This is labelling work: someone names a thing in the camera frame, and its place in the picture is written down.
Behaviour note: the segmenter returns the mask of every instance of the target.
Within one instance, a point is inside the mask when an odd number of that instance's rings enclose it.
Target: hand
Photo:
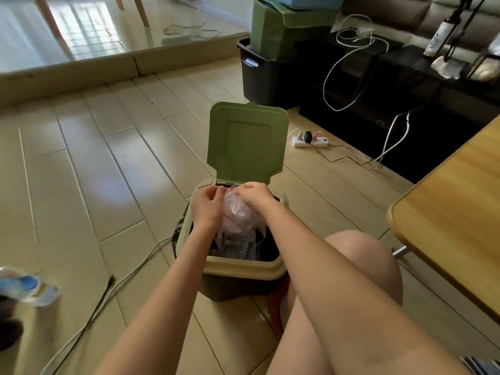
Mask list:
[[[248,182],[236,188],[236,192],[246,205],[262,217],[264,209],[276,201],[264,183]]]
[[[205,229],[214,234],[222,223],[224,186],[211,185],[198,192],[191,201],[191,215],[194,228]]]

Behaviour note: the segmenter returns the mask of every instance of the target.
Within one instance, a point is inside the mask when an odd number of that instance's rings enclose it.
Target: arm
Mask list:
[[[96,375],[176,373],[210,243],[221,225],[225,190],[211,186],[194,197],[194,227],[182,252]]]
[[[468,374],[346,257],[277,202],[265,184],[238,195],[266,220],[335,373]]]

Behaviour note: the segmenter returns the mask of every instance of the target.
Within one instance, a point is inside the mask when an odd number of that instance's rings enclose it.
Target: blue box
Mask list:
[[[341,10],[344,0],[276,0],[297,9],[333,9]]]

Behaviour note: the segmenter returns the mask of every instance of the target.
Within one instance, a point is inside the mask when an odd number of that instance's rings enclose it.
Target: green trash can lid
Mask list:
[[[283,16],[283,24],[289,28],[306,28],[318,26],[333,26],[337,12],[330,9],[301,10],[292,9],[277,0],[259,0],[265,5],[270,4]]]
[[[207,163],[217,180],[261,182],[283,170],[288,113],[253,102],[218,102],[210,111]]]

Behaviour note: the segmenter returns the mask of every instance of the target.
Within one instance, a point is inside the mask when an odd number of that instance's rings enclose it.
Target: chair leg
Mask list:
[[[144,10],[144,5],[142,5],[142,0],[134,0],[139,15],[141,16],[142,23],[145,27],[149,27],[149,21],[147,20],[146,11]]]
[[[396,259],[404,257],[404,255],[409,251],[408,247],[403,246],[398,249],[392,249],[392,256]]]
[[[119,10],[125,10],[122,0],[115,0]]]
[[[54,16],[52,15],[51,9],[48,7],[47,0],[34,0],[41,14],[45,18],[45,21],[48,24],[48,27],[52,31],[52,34],[55,38],[61,38],[62,35],[59,31],[58,25],[55,22]]]

